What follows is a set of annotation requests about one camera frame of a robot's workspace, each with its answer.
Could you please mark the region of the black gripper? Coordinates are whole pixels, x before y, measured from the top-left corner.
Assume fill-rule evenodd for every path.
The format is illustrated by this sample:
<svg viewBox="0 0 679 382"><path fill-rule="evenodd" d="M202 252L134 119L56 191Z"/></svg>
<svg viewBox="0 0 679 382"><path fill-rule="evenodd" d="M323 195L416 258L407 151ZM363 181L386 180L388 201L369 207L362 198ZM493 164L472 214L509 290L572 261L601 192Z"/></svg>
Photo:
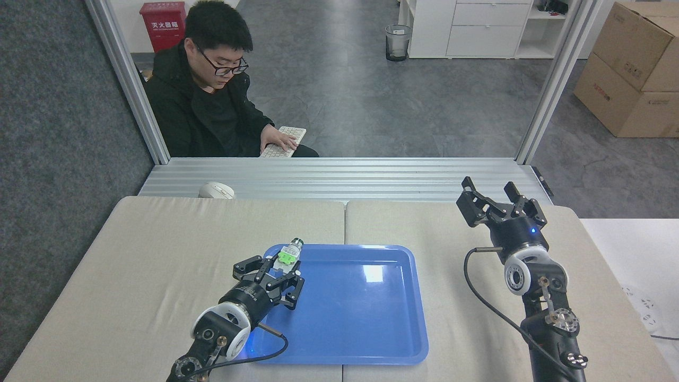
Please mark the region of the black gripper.
<svg viewBox="0 0 679 382"><path fill-rule="evenodd" d="M299 270L300 265L278 275L271 271L277 259L278 255L267 258L258 255L236 263L233 266L233 278L239 282L219 303L229 302L243 306L252 326L257 326L276 305L295 310L305 282Z"/></svg>
<svg viewBox="0 0 679 382"><path fill-rule="evenodd" d="M456 205L469 227L477 227L480 223L488 225L491 242L495 247L502 247L499 253L502 264L528 245L540 245L546 250L550 248L541 233L541 228L547 223L541 206L536 199L520 194L513 182L508 182L503 188L512 203L509 213L512 219L505 219L506 208L479 193L470 177L463 179L462 187L463 192Z"/></svg>

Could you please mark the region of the person's left hand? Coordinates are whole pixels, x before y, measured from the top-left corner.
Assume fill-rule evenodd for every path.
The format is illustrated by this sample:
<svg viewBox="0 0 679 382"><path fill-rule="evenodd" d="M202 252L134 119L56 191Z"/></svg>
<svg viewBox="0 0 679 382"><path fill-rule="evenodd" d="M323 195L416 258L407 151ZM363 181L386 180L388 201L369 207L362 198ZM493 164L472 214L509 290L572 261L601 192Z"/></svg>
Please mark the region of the person's left hand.
<svg viewBox="0 0 679 382"><path fill-rule="evenodd" d="M282 150L288 152L289 150L296 150L298 149L298 143L297 143L297 138L293 137L292 135L288 135L286 133L282 133L278 129L276 129L272 124L267 124L264 126L262 129L262 132L260 134L260 155L262 155L265 151L265 148L270 145L274 144L276 146L279 146L282 148Z"/></svg>

